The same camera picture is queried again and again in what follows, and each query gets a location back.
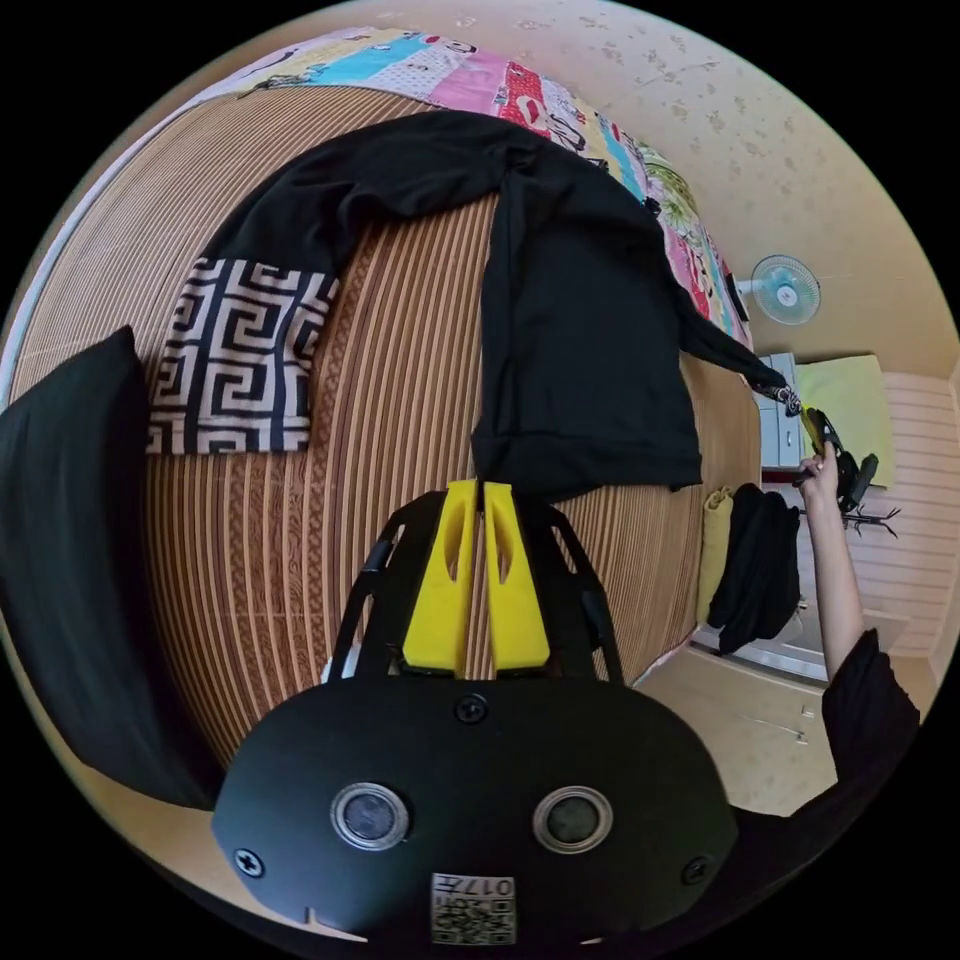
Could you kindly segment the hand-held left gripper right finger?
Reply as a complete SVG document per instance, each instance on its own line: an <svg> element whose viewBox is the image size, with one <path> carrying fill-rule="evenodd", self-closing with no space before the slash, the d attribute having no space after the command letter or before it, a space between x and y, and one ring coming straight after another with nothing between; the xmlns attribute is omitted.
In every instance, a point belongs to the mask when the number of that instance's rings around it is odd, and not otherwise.
<svg viewBox="0 0 960 960"><path fill-rule="evenodd" d="M539 671L549 643L510 485L483 485L491 657L497 675Z"/></svg>

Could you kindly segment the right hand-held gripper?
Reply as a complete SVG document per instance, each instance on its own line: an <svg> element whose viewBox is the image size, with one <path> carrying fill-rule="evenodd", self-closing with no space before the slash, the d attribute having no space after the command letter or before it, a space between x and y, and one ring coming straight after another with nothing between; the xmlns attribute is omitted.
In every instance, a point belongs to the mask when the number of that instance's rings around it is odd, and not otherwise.
<svg viewBox="0 0 960 960"><path fill-rule="evenodd" d="M810 441L812 456L822 456L825 440L834 444L838 468L837 506L840 512L856 512L863 499L863 463L844 447L827 415L813 407L803 407L802 425Z"/></svg>

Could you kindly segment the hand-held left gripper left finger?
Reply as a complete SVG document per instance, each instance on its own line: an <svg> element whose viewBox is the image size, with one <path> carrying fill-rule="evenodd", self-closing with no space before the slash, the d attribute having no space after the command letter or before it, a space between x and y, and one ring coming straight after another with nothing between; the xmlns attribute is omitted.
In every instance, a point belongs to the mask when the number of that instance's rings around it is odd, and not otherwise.
<svg viewBox="0 0 960 960"><path fill-rule="evenodd" d="M450 483L402 646L405 666L421 673L461 673L472 598L478 484Z"/></svg>

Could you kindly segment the person's right hand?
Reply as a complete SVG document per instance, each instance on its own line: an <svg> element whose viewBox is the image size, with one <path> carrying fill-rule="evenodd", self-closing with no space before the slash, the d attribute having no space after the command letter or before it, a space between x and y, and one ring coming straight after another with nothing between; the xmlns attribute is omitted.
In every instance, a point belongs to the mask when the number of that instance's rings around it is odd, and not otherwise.
<svg viewBox="0 0 960 960"><path fill-rule="evenodd" d="M799 490L810 509L814 502L835 503L838 491L838 468L834 444L825 440L822 450L802 464Z"/></svg>

